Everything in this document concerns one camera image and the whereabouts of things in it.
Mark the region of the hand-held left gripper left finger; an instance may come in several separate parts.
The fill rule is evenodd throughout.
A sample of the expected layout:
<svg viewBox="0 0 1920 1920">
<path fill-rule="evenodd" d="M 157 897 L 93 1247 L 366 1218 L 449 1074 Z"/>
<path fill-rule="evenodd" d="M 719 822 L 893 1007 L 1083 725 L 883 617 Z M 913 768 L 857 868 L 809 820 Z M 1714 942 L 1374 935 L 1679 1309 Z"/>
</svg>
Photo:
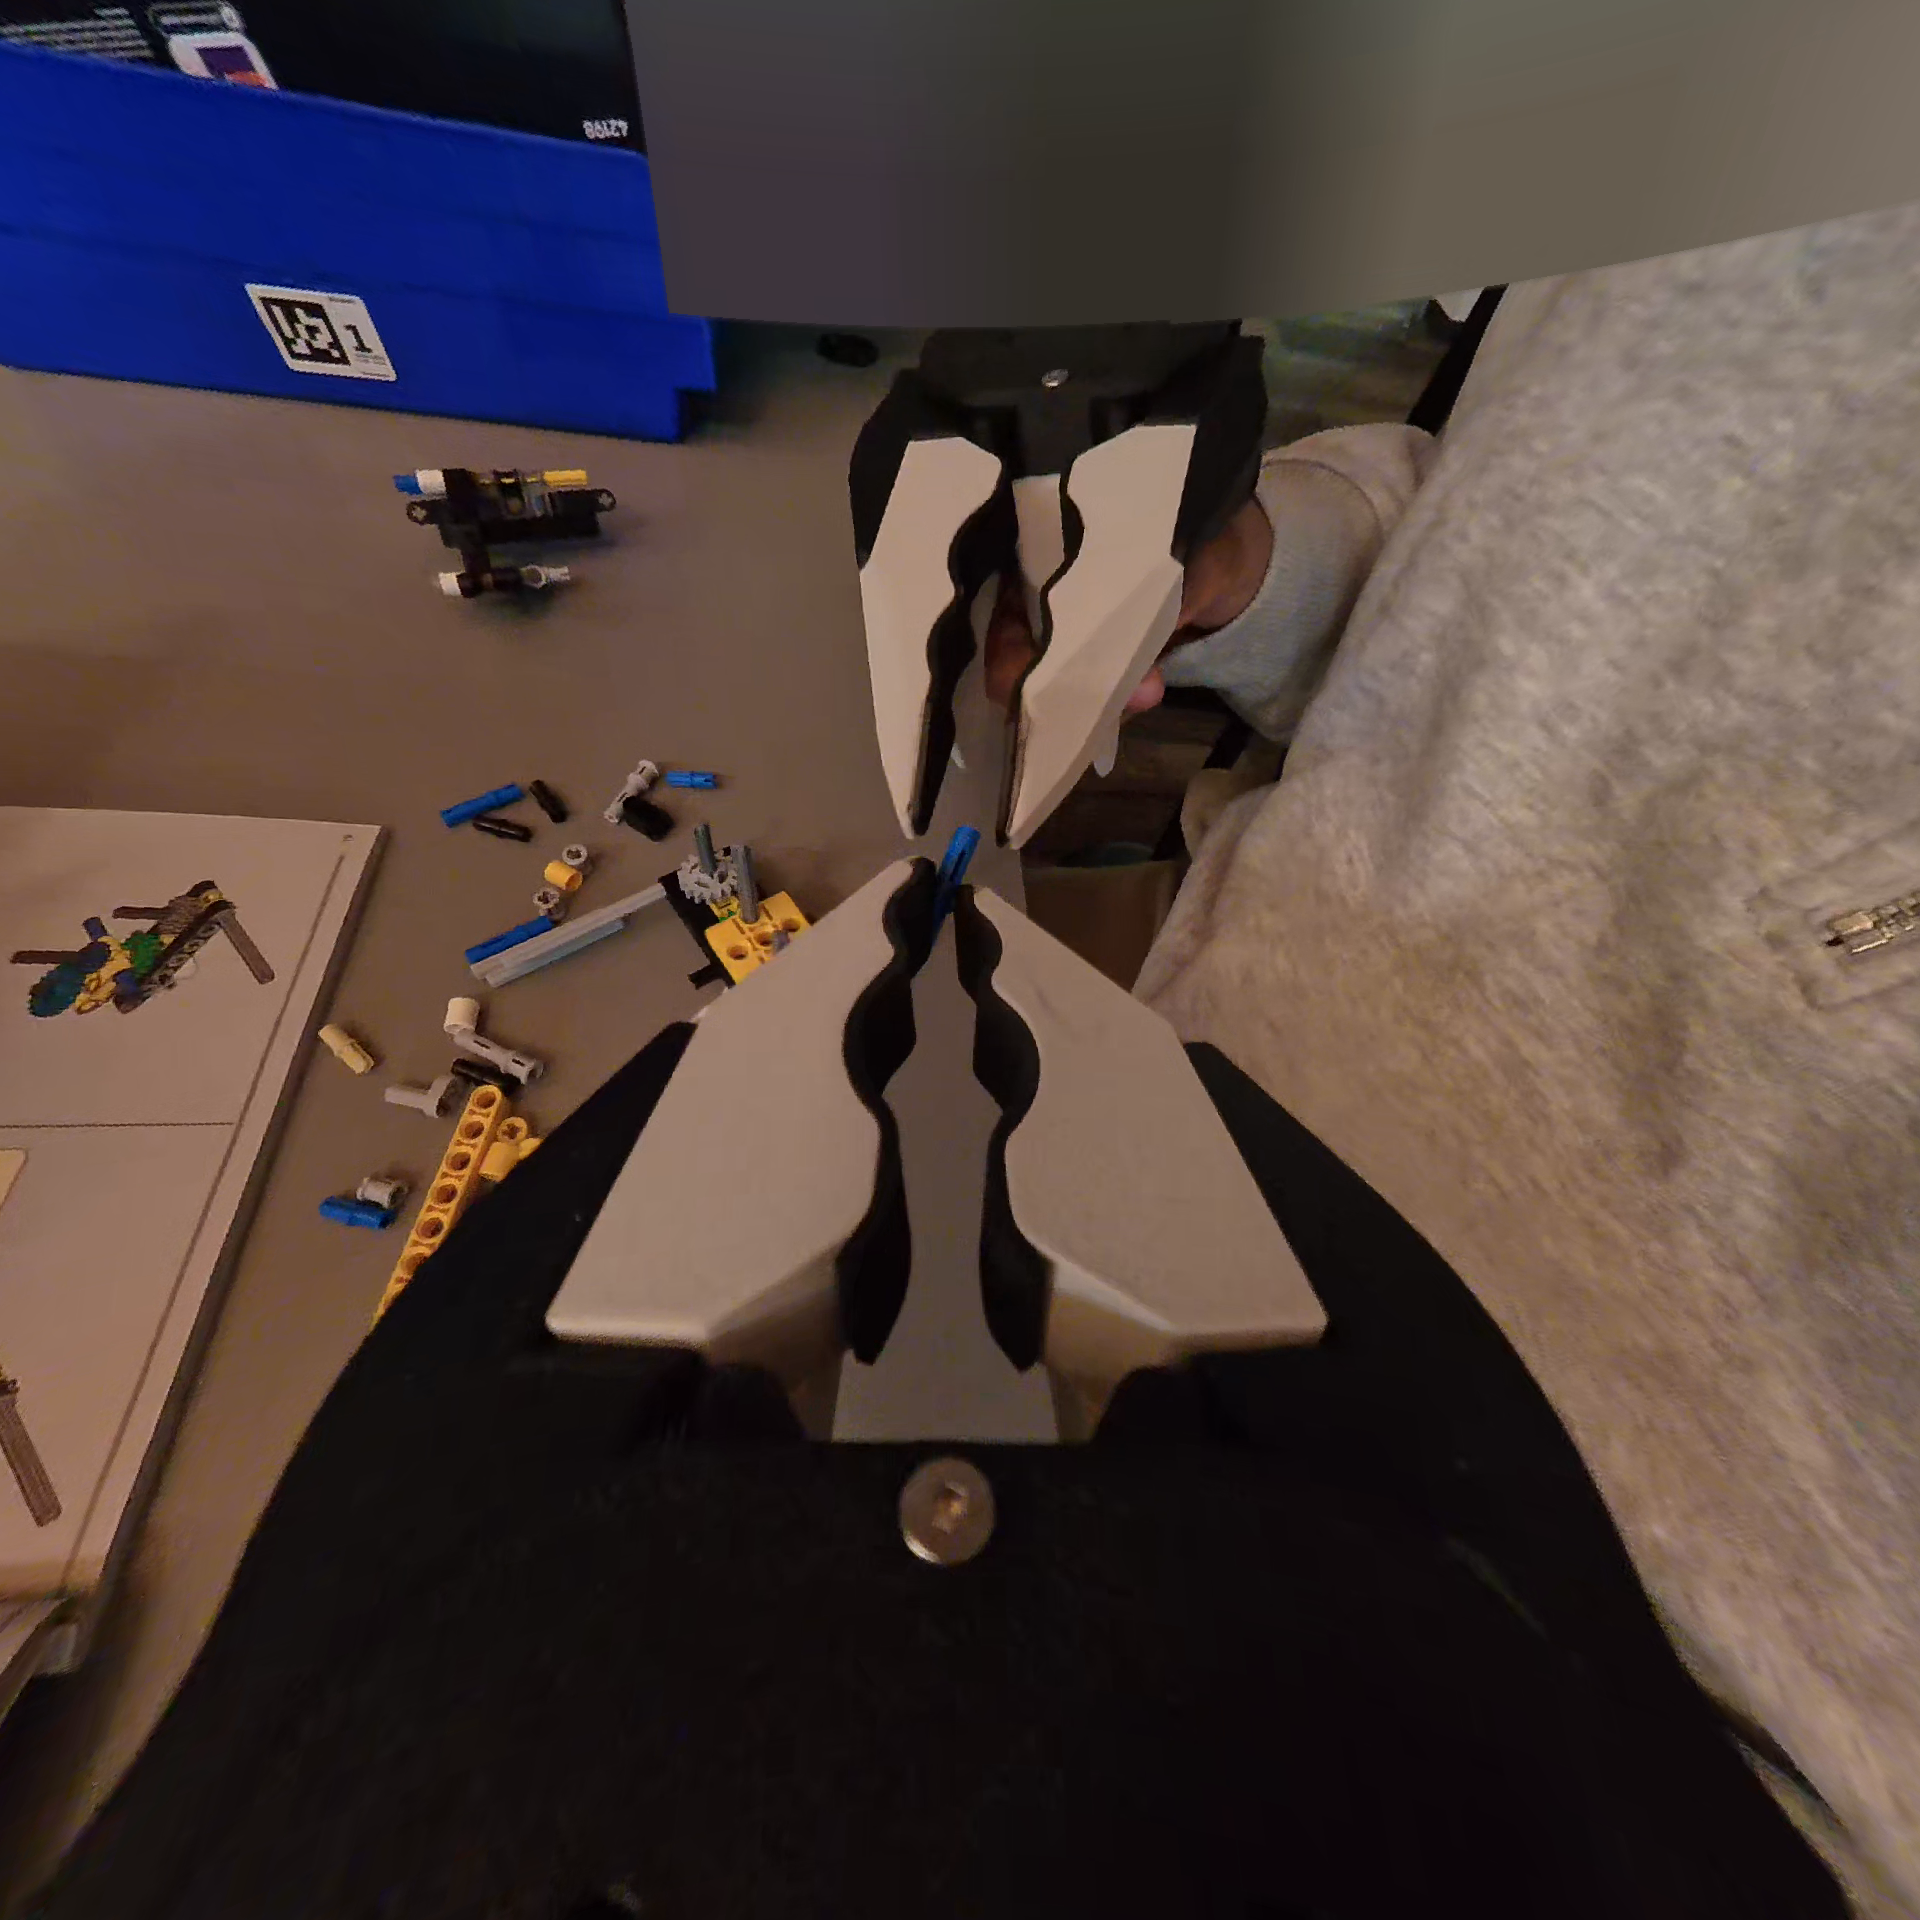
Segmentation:
<svg viewBox="0 0 1920 1920">
<path fill-rule="evenodd" d="M 703 1009 L 546 1309 L 556 1338 L 757 1369 L 833 1432 L 845 1358 L 875 1360 L 905 1303 L 887 1089 L 938 890 L 929 860 L 893 861 Z"/>
</svg>

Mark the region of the yellow black lego gear assembly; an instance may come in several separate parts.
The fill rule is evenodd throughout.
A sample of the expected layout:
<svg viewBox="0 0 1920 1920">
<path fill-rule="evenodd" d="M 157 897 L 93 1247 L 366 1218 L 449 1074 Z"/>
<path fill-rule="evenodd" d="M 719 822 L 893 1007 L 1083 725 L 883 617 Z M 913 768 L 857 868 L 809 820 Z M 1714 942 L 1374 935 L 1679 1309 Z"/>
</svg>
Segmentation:
<svg viewBox="0 0 1920 1920">
<path fill-rule="evenodd" d="M 809 927 L 793 895 L 763 878 L 758 856 L 742 842 L 719 842 L 707 822 L 692 826 L 690 852 L 661 884 L 662 903 L 700 951 L 687 970 L 692 990 L 742 983 Z"/>
</svg>

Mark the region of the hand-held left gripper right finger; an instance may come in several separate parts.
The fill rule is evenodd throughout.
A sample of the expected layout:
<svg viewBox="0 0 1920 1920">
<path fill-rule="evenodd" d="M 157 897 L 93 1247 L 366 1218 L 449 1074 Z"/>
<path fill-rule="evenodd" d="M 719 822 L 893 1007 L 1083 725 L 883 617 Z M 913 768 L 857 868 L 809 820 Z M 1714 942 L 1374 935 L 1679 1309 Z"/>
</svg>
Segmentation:
<svg viewBox="0 0 1920 1920">
<path fill-rule="evenodd" d="M 981 1303 L 1059 1438 L 1090 1440 L 1134 1373 L 1316 1343 L 1327 1309 L 1171 1024 L 993 889 L 950 927 L 999 1113 Z"/>
</svg>

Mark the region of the person's right hand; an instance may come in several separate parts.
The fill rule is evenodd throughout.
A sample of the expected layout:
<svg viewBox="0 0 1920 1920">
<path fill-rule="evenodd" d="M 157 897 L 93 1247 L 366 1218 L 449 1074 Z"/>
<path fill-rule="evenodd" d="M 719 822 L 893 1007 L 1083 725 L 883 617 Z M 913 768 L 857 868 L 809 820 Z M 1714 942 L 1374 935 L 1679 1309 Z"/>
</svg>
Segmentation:
<svg viewBox="0 0 1920 1920">
<path fill-rule="evenodd" d="M 1271 556 L 1273 525 L 1259 498 L 1253 495 L 1207 545 L 1190 556 L 1183 569 L 1179 618 L 1162 650 L 1171 654 L 1178 645 L 1214 632 L 1247 610 L 1263 582 Z M 1011 711 L 1037 650 L 1020 574 L 999 580 L 981 649 L 983 689 L 989 704 Z"/>
</svg>

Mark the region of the black cardboard set box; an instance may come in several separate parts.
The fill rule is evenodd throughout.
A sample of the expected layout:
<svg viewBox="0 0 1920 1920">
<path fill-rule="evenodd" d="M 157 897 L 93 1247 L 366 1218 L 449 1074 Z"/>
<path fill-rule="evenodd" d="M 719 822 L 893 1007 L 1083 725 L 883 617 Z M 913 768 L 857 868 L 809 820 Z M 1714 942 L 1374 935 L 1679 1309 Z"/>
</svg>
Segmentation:
<svg viewBox="0 0 1920 1920">
<path fill-rule="evenodd" d="M 619 2 L 5 2 L 3 38 L 645 152 Z"/>
</svg>

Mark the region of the person's right forearm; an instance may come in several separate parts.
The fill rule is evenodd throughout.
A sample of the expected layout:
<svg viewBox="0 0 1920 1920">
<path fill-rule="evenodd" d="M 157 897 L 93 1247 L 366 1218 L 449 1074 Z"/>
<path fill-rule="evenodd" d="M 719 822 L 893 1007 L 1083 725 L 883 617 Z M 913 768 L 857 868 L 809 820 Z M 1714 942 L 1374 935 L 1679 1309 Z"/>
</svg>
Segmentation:
<svg viewBox="0 0 1920 1920">
<path fill-rule="evenodd" d="M 1292 738 L 1436 454 L 1437 437 L 1409 423 L 1341 425 L 1268 450 L 1255 485 L 1273 530 L 1263 582 L 1231 623 L 1165 654 L 1164 682 Z"/>
</svg>

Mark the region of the long yellow lego beam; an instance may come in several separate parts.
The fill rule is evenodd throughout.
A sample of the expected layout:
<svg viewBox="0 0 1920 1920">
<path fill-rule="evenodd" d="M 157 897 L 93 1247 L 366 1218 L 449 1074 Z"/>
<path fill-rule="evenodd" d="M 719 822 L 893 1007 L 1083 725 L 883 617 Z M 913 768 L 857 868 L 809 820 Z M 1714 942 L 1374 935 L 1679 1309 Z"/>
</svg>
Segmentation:
<svg viewBox="0 0 1920 1920">
<path fill-rule="evenodd" d="M 423 1201 L 401 1247 L 401 1257 L 379 1293 L 374 1324 L 409 1289 L 419 1268 L 445 1242 L 474 1200 L 499 1188 L 513 1174 L 492 1181 L 484 1170 L 493 1130 L 507 1116 L 516 1116 L 515 1094 L 500 1088 L 471 1088 L 454 1119 L 449 1146 L 423 1188 Z"/>
</svg>

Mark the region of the black lego subassembly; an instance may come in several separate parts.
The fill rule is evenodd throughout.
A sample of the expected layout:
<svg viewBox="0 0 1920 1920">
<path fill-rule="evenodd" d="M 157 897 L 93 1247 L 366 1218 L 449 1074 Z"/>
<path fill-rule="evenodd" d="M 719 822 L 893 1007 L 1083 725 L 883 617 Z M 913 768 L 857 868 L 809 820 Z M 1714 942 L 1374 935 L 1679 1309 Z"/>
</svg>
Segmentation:
<svg viewBox="0 0 1920 1920">
<path fill-rule="evenodd" d="M 545 596 L 571 584 L 571 566 L 541 560 L 551 543 L 601 535 L 601 519 L 617 495 L 596 486 L 585 469 L 417 469 L 394 489 L 407 519 L 431 527 L 458 558 L 437 575 L 445 599 Z"/>
</svg>

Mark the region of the grey zip sweatshirt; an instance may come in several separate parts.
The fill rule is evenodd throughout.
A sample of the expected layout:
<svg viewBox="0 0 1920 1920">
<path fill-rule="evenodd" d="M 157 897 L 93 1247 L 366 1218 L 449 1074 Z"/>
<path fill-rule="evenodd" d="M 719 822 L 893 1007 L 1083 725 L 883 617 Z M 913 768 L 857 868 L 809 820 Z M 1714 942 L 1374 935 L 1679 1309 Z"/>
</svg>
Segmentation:
<svg viewBox="0 0 1920 1920">
<path fill-rule="evenodd" d="M 1507 290 L 1139 977 L 1477 1292 L 1915 1916 L 1917 213 Z"/>
</svg>

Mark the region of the long light grey lego axle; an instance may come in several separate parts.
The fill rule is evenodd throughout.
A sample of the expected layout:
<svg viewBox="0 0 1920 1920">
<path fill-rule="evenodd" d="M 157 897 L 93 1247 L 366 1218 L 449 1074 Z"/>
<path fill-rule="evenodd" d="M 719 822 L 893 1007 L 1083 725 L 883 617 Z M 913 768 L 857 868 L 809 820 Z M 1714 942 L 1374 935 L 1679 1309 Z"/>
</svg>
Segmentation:
<svg viewBox="0 0 1920 1920">
<path fill-rule="evenodd" d="M 510 985 L 523 976 L 556 967 L 574 953 L 601 944 L 604 938 L 615 936 L 619 930 L 625 930 L 630 916 L 630 906 L 626 911 L 612 911 L 604 906 L 595 913 L 556 922 L 546 933 L 533 935 L 523 942 L 516 942 L 515 945 L 493 951 L 486 957 L 471 960 L 468 970 L 476 980 L 484 983 L 492 990 Z"/>
<path fill-rule="evenodd" d="M 609 935 L 625 930 L 625 926 L 638 911 L 659 905 L 665 897 L 665 894 L 668 886 L 661 879 L 657 879 L 654 884 L 643 886 L 630 895 L 601 905 L 575 919 L 567 919 L 554 926 L 548 933 L 534 935 L 533 938 L 502 951 L 499 960 L 515 962 L 516 969 L 533 969 L 534 962 L 546 962 L 551 957 L 574 953 L 583 945 L 595 944 L 596 938 L 605 938 Z"/>
</svg>

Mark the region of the blue plastic storage bin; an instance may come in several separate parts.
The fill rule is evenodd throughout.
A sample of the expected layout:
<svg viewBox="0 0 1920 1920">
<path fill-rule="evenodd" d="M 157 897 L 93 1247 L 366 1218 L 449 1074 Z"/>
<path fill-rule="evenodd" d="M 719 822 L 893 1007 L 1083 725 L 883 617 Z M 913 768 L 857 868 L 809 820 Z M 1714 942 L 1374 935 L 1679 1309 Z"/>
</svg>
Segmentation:
<svg viewBox="0 0 1920 1920">
<path fill-rule="evenodd" d="M 681 441 L 649 161 L 5 44 L 6 368 Z"/>
</svg>

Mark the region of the lego instruction booklet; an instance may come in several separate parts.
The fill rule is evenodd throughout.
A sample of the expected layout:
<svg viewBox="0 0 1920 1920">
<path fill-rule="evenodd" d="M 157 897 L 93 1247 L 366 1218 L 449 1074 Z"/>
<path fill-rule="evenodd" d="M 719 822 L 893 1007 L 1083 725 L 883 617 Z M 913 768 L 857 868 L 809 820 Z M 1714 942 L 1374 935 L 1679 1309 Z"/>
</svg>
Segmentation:
<svg viewBox="0 0 1920 1920">
<path fill-rule="evenodd" d="M 385 830 L 3 810 L 3 1701 L 90 1650 Z"/>
</svg>

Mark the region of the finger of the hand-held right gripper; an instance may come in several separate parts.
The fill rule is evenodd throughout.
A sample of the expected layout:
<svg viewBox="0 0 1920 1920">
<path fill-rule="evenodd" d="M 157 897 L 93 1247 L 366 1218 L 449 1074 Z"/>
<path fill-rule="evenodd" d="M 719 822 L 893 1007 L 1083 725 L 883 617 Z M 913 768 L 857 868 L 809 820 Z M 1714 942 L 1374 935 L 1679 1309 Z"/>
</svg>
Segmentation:
<svg viewBox="0 0 1920 1920">
<path fill-rule="evenodd" d="M 863 437 L 851 464 L 854 569 L 879 768 L 922 838 L 958 738 L 977 605 L 1009 552 L 1001 460 L 958 437 Z"/>
<path fill-rule="evenodd" d="M 1094 766 L 1113 766 L 1125 705 L 1173 634 L 1183 565 L 1173 556 L 1193 423 L 1139 423 L 1062 479 L 1078 545 L 1045 586 L 1045 639 L 1015 704 L 999 838 L 1025 848 Z"/>
</svg>

